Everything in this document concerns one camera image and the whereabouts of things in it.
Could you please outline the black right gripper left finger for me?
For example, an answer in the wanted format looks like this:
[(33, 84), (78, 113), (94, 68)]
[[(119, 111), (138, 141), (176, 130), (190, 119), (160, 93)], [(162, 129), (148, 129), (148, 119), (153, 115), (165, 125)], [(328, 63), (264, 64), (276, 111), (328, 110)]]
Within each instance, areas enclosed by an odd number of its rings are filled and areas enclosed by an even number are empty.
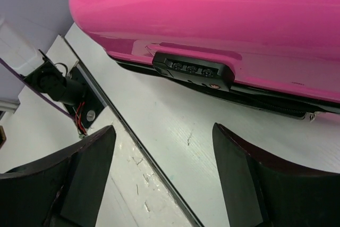
[(1, 174), (1, 226), (95, 226), (116, 140), (108, 125)]

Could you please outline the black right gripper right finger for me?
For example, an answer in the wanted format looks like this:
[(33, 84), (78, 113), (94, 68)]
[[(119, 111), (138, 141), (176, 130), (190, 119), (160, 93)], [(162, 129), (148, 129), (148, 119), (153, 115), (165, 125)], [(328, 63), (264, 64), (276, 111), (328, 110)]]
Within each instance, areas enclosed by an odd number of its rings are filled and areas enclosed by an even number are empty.
[(219, 123), (212, 141), (230, 226), (339, 226), (339, 174), (280, 158)]

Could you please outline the pink hard-shell suitcase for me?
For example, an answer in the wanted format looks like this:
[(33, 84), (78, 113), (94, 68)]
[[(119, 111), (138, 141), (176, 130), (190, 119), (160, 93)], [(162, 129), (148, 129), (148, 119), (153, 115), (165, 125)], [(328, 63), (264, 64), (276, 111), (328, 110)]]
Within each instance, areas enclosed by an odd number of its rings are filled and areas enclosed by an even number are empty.
[(339, 113), (339, 0), (69, 0), (122, 68), (259, 110)]

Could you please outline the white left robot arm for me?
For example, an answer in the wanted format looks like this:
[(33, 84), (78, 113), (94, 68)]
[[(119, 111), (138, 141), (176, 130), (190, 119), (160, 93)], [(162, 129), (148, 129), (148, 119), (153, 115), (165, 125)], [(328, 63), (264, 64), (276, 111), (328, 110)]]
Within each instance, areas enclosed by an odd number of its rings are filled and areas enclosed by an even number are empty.
[(85, 86), (66, 77), (56, 65), (1, 16), (1, 61), (26, 85), (53, 101), (78, 106)]

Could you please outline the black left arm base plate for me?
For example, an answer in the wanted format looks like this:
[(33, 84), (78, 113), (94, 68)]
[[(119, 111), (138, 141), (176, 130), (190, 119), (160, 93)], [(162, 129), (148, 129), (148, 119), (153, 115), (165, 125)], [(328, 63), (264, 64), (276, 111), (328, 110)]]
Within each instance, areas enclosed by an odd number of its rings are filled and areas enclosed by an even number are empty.
[(75, 106), (67, 104), (63, 104), (63, 106), (71, 115), (78, 130), (78, 134), (81, 137), (86, 136), (90, 126), (106, 107), (106, 103), (80, 65), (73, 67), (68, 74), (68, 77), (72, 81), (79, 82), (84, 86), (84, 94), (80, 99), (80, 102)]

